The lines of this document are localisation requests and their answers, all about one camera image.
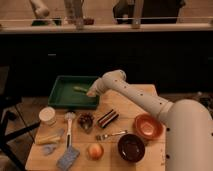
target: cup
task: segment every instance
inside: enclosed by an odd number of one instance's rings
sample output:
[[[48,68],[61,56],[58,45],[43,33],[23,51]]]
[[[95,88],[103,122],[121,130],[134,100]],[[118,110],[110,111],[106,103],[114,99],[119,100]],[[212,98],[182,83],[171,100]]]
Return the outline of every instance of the cup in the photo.
[[[39,112],[39,119],[46,125],[53,125],[56,122],[55,109],[45,107]]]

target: white object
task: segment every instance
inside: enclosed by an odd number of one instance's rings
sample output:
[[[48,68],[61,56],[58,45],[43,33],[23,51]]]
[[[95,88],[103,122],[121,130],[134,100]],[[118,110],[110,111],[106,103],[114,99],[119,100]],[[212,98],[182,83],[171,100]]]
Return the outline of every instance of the white object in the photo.
[[[208,110],[194,100],[172,103],[137,90],[125,78],[122,70],[107,72],[94,82],[87,95],[115,90],[164,123],[166,171],[213,171],[213,121]]]
[[[42,0],[30,0],[30,3],[37,19],[45,19],[49,16],[49,8]]]
[[[74,112],[68,112],[65,114],[65,120],[67,120],[67,148],[72,143],[72,120],[75,118]]]
[[[55,109],[45,107],[39,112],[39,119],[46,125],[53,125],[56,122]]]

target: small bowl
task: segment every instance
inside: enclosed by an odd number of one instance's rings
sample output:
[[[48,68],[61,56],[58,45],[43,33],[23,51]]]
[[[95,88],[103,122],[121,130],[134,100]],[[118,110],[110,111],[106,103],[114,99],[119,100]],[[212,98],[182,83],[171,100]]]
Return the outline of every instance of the small bowl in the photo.
[[[141,114],[135,118],[136,133],[147,140],[157,139],[163,132],[162,124],[149,114]]]
[[[124,160],[138,162],[145,154],[145,146],[137,135],[126,134],[118,141],[118,152]]]

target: green tray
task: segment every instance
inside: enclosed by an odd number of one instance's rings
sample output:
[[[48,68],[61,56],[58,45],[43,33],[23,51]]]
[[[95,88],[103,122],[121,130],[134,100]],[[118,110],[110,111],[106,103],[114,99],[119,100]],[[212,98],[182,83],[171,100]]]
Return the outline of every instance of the green tray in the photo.
[[[71,109],[96,109],[99,96],[88,97],[84,92],[74,90],[74,86],[89,89],[96,76],[58,76],[48,99],[48,106]]]

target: onion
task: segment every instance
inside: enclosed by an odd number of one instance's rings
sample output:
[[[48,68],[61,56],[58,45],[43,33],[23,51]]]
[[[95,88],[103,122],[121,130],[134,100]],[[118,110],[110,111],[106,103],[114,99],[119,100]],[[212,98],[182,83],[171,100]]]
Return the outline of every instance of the onion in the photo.
[[[88,147],[88,155],[93,160],[100,159],[104,154],[104,149],[101,144],[93,143]]]

